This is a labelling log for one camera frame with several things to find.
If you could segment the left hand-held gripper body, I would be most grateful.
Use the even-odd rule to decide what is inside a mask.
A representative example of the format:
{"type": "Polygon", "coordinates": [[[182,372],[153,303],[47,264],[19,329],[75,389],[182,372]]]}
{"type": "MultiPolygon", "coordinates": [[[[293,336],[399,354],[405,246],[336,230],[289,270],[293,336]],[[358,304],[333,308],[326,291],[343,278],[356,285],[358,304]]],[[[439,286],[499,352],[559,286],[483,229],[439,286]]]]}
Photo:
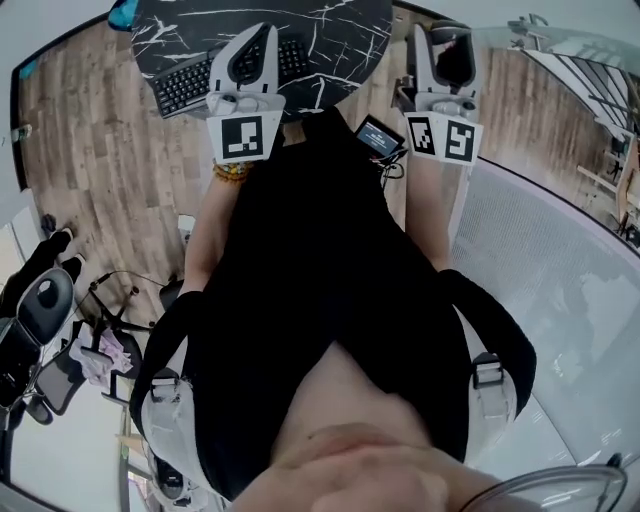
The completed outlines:
{"type": "Polygon", "coordinates": [[[267,160],[286,98],[279,94],[210,92],[206,124],[217,164],[267,160]]]}

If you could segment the black mesh office chair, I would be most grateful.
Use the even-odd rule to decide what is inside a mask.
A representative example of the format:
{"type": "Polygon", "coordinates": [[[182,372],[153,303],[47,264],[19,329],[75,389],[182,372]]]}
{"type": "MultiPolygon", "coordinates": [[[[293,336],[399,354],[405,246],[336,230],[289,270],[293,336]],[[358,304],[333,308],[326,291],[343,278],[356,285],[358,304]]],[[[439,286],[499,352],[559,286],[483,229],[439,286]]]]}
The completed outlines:
{"type": "Polygon", "coordinates": [[[110,329],[120,341],[125,349],[131,353],[133,369],[127,373],[114,371],[110,376],[109,385],[102,389],[101,396],[107,401],[125,407],[128,401],[118,396],[118,380],[120,378],[133,381],[137,378],[142,364],[142,352],[134,337],[136,333],[149,334],[154,327],[153,324],[147,326],[131,323],[124,319],[124,313],[133,297],[139,294],[139,289],[133,286],[124,302],[117,312],[113,313],[102,302],[97,295],[97,290],[101,284],[108,281],[112,276],[106,273],[89,285],[87,296],[92,298],[99,308],[99,316],[90,319],[77,320],[72,323],[70,335],[61,341],[60,351],[47,362],[41,370],[36,381],[36,390],[39,392],[35,396],[39,404],[46,407],[51,413],[62,416],[66,413],[71,400],[80,387],[89,382],[82,375],[80,364],[72,360],[69,356],[71,343],[76,340],[82,328],[92,333],[92,348],[98,348],[98,338],[107,329],[110,329]]]}

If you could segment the wooden stand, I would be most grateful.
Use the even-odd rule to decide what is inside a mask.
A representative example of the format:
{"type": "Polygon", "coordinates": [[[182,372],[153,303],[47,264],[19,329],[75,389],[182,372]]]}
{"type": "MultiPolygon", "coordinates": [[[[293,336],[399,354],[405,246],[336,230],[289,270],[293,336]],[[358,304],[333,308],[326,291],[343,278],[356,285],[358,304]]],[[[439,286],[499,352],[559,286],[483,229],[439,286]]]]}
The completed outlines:
{"type": "Polygon", "coordinates": [[[614,232],[640,252],[640,138],[629,134],[622,140],[613,138],[603,155],[607,163],[604,175],[580,165],[576,170],[613,194],[614,232]]]}

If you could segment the office chair with headrest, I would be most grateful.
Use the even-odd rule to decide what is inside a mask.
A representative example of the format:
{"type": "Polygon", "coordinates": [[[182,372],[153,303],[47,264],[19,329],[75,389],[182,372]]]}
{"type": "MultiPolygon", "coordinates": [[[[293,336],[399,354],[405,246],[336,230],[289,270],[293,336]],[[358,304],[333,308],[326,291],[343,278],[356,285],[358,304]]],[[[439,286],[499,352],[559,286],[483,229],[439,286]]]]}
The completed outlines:
{"type": "Polygon", "coordinates": [[[0,432],[15,429],[27,400],[39,394],[44,347],[58,335],[73,301],[70,276],[52,268],[27,287],[15,315],[0,317],[0,432]]]}

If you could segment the black keyboard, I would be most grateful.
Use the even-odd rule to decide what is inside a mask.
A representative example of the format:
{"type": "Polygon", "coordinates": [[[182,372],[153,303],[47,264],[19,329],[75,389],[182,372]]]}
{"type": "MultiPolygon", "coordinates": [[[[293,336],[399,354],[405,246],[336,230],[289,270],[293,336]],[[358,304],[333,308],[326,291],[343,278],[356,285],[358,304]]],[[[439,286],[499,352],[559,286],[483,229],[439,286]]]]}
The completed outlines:
{"type": "MultiPolygon", "coordinates": [[[[160,72],[150,80],[163,119],[206,106],[211,65],[220,48],[201,53],[160,72]]],[[[298,35],[279,40],[279,86],[310,74],[307,48],[298,35]]]]}

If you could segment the black chair seat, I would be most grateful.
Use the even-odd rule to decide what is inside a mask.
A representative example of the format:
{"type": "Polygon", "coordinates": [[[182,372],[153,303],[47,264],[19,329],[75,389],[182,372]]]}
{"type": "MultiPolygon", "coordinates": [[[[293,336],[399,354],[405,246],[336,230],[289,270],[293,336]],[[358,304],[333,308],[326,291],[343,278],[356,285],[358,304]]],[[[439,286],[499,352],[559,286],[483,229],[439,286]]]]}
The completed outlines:
{"type": "Polygon", "coordinates": [[[159,299],[164,311],[167,311],[180,294],[184,281],[174,279],[159,291],[159,299]]]}

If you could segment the person's right forearm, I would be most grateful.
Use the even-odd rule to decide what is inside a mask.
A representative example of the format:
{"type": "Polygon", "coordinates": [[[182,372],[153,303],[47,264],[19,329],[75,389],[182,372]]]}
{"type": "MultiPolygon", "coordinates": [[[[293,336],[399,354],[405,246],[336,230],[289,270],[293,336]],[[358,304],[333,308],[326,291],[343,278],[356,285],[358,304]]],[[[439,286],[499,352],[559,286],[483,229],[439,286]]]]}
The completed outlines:
{"type": "Polygon", "coordinates": [[[405,232],[436,271],[452,268],[442,178],[440,162],[408,156],[405,232]]]}

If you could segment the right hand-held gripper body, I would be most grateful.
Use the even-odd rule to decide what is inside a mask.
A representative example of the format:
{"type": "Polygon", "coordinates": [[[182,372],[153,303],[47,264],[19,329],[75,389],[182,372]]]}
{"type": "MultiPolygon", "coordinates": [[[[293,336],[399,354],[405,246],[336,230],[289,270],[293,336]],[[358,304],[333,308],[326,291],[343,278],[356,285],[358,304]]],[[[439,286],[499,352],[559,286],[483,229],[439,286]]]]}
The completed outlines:
{"type": "Polygon", "coordinates": [[[404,113],[412,155],[456,165],[474,165],[484,127],[473,98],[419,92],[404,113]]]}

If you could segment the small screen device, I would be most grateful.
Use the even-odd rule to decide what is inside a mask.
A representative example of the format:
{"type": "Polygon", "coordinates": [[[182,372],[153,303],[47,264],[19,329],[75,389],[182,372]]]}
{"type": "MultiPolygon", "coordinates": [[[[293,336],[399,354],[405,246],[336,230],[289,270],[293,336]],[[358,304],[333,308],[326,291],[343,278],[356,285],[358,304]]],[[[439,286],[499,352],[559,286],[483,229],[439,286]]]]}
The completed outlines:
{"type": "Polygon", "coordinates": [[[355,131],[356,138],[376,158],[393,155],[404,146],[405,138],[372,115],[367,115],[355,131]]]}

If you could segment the person's left forearm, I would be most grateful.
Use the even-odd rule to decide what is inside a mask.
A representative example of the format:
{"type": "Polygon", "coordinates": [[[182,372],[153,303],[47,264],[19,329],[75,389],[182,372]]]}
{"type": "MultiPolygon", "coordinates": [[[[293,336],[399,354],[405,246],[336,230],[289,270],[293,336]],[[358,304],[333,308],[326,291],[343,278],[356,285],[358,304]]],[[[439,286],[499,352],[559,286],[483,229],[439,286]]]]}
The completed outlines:
{"type": "Polygon", "coordinates": [[[213,177],[202,200],[186,246],[184,283],[180,295],[203,291],[220,262],[231,217],[242,184],[253,163],[215,164],[213,177]]]}

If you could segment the black stair railing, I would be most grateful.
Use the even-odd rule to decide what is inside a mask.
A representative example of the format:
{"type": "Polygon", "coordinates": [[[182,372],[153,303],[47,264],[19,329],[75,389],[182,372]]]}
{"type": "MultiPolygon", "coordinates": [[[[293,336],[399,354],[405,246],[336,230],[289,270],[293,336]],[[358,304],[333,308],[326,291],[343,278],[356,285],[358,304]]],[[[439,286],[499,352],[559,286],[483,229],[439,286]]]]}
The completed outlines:
{"type": "Polygon", "coordinates": [[[634,76],[606,63],[581,57],[523,50],[551,73],[615,137],[640,136],[640,90],[634,76]]]}

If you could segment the person's black top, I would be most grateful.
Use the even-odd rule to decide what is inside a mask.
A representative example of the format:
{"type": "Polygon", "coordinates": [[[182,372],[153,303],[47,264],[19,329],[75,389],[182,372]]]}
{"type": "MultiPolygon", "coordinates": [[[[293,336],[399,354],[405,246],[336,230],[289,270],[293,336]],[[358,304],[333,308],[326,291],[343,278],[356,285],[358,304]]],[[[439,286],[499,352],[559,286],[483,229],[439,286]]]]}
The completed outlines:
{"type": "Polygon", "coordinates": [[[342,115],[303,130],[254,164],[220,262],[153,328],[131,396],[151,451],[230,508],[269,468],[298,387],[334,343],[465,466],[535,379],[505,308],[453,267],[436,271],[395,222],[342,115]]]}

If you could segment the pale crumpled cloth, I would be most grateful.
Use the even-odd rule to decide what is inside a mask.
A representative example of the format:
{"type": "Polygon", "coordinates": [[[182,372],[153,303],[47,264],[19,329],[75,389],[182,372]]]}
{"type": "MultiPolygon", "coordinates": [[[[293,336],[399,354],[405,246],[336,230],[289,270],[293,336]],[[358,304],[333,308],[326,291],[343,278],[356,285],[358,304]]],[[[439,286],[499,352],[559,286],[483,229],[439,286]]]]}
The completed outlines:
{"type": "Polygon", "coordinates": [[[127,373],[133,369],[131,353],[107,329],[98,338],[98,348],[92,348],[92,333],[82,328],[71,343],[69,356],[80,364],[82,375],[92,385],[106,388],[114,371],[127,373]]]}

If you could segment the grey office chair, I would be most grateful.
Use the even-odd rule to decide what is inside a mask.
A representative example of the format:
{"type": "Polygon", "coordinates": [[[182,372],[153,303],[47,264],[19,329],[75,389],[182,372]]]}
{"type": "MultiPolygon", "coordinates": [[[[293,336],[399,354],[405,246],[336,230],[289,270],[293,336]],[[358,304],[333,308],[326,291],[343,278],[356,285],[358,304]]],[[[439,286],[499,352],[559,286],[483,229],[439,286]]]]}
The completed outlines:
{"type": "Polygon", "coordinates": [[[166,509],[186,511],[192,504],[192,491],[185,477],[153,452],[148,455],[153,493],[166,509]]]}

